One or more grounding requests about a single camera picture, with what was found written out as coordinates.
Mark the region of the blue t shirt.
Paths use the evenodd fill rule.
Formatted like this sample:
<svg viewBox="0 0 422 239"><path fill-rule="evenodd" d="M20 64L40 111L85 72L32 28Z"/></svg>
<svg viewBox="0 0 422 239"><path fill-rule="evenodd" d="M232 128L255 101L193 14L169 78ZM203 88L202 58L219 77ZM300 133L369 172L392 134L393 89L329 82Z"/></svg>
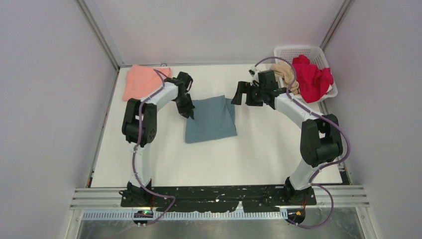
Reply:
<svg viewBox="0 0 422 239"><path fill-rule="evenodd" d="M224 95L193 100L194 118L187 119L185 143L199 143L237 136L235 107Z"/></svg>

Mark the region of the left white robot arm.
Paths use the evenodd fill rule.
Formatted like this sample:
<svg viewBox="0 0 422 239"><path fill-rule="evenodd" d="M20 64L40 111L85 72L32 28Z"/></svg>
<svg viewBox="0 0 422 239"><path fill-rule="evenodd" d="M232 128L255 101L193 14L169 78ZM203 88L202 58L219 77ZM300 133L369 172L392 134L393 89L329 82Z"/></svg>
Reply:
<svg viewBox="0 0 422 239"><path fill-rule="evenodd" d="M195 107L189 94L193 78L186 72L180 72L175 78L169 78L159 70L155 73L160 79L158 89L140 100L132 98L126 104L122 133L131 147L132 172L126 189L120 191L125 204L147 206L157 196L151 189L147 155L157 134L159 110L169 102L175 102L180 116L195 118Z"/></svg>

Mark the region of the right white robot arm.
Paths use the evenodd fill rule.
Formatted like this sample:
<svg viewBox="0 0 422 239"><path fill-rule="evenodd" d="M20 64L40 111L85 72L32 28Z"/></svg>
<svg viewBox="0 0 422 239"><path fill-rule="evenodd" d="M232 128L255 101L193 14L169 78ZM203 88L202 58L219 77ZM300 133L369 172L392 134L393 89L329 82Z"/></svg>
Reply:
<svg viewBox="0 0 422 239"><path fill-rule="evenodd" d="M282 190L282 198L289 204L301 203L311 193L311 183L323 167L334 162L343 153L338 119L334 115L314 112L298 101L285 87L279 87L272 70L253 72L251 82L239 81L233 105L241 105L246 96L246 105L261 107L268 105L287 116L301 130L301 161L289 176Z"/></svg>

